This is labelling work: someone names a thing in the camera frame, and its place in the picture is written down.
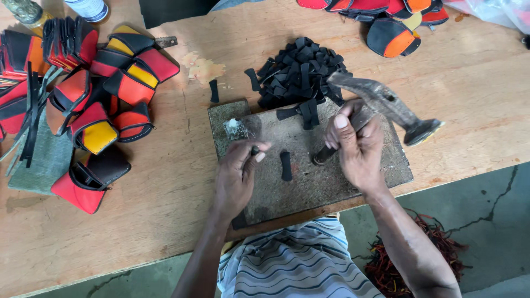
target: bottle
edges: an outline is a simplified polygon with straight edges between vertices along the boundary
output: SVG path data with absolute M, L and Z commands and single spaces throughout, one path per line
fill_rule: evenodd
M 91 23 L 104 23 L 109 18 L 109 7 L 103 0 L 64 0 L 79 16 Z
M 54 18 L 39 4 L 31 0 L 2 0 L 2 3 L 13 13 L 15 19 L 40 37 L 42 37 L 44 22 Z

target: plywood tabletop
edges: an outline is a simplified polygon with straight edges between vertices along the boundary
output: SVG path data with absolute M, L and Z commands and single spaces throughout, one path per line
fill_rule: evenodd
M 142 27 L 137 1 L 110 0 L 109 5 L 112 15 L 100 29 L 100 42 L 118 24 Z M 55 16 L 73 15 L 51 3 L 45 8 Z M 415 181 L 392 189 L 395 195 L 530 161 L 530 52 L 514 30 L 474 17 L 455 22 L 459 13 L 448 12 L 450 20 L 435 32 L 418 29 L 422 45 L 416 52 L 394 59 L 366 47 L 359 22 L 304 9 L 295 0 L 245 3 L 150 29 L 155 37 L 177 36 L 179 45 L 166 52 L 182 70 L 156 90 L 151 107 L 157 130 L 120 144 L 132 170 L 112 185 L 97 213 L 88 215 L 55 196 L 8 189 L 8 162 L 0 164 L 0 297 L 193 248 L 211 203 L 217 159 L 207 113 L 210 90 L 195 73 L 188 79 L 184 61 L 191 52 L 202 62 L 225 65 L 225 74 L 217 78 L 221 103 L 246 98 L 256 112 L 259 95 L 243 71 L 260 68 L 287 42 L 308 36 L 341 54 L 355 76 L 387 84 L 420 118 L 446 121 L 428 142 L 405 148 Z M 2 9 L 0 24 L 7 28 L 16 21 Z M 403 134 L 398 129 L 400 139 Z M 229 238 L 362 203 L 362 198 L 343 201 L 231 231 Z

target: forearm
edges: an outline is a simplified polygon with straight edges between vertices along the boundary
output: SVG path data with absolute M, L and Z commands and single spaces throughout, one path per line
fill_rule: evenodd
M 456 278 L 427 235 L 383 184 L 365 193 L 392 263 L 416 297 L 460 297 Z
M 214 297 L 219 257 L 230 221 L 210 213 L 172 298 Z

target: hand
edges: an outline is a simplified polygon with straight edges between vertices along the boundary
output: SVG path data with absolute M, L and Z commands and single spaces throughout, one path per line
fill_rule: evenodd
M 260 153 L 250 155 L 252 146 L 258 146 Z M 235 141 L 230 144 L 225 157 L 217 167 L 214 205 L 211 209 L 221 221 L 229 223 L 252 197 L 254 190 L 254 169 L 265 158 L 270 143 Z
M 361 105 L 359 100 L 346 102 L 338 114 L 330 118 L 324 140 L 328 148 L 339 150 L 342 172 L 351 184 L 366 195 L 381 188 L 386 189 L 380 171 L 384 135 L 378 116 L 355 133 L 349 117 Z

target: white striped shirt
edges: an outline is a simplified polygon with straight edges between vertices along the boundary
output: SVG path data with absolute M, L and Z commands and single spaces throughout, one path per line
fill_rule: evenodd
M 336 218 L 248 237 L 221 257 L 217 286 L 222 297 L 384 298 L 351 260 Z

